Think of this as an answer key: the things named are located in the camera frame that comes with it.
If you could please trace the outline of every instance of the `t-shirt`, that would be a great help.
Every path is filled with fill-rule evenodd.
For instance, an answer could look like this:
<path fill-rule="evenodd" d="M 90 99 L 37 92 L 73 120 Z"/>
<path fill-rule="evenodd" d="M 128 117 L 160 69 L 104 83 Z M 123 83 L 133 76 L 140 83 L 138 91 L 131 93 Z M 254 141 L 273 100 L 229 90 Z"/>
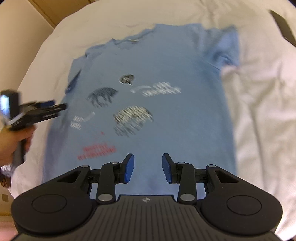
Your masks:
<path fill-rule="evenodd" d="M 44 181 L 80 165 L 101 168 L 128 153 L 135 167 L 116 194 L 178 193 L 167 183 L 162 155 L 195 168 L 216 164 L 234 173 L 232 124 L 221 83 L 225 64 L 239 65 L 235 27 L 157 24 L 124 40 L 89 48 L 73 61 L 63 103 L 53 120 Z M 199 198 L 205 195 L 197 186 Z M 93 187 L 91 197 L 95 198 Z"/>

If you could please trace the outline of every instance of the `white bed sheet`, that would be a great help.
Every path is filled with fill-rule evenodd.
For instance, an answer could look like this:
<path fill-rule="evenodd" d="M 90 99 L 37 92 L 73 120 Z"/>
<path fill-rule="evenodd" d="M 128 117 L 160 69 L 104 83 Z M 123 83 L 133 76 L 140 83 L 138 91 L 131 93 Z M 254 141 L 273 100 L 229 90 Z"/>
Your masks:
<path fill-rule="evenodd" d="M 241 65 L 225 67 L 222 80 L 238 175 L 281 202 L 284 213 L 276 234 L 287 240 L 296 235 L 296 48 L 281 37 L 267 9 L 286 18 L 296 35 L 296 8 L 286 0 L 100 0 L 64 19 L 44 42 L 19 87 L 22 100 L 60 102 L 73 59 L 111 38 L 155 23 L 234 24 Z M 50 123 L 38 124 L 26 162 L 12 177 L 14 197 L 41 183 Z"/>

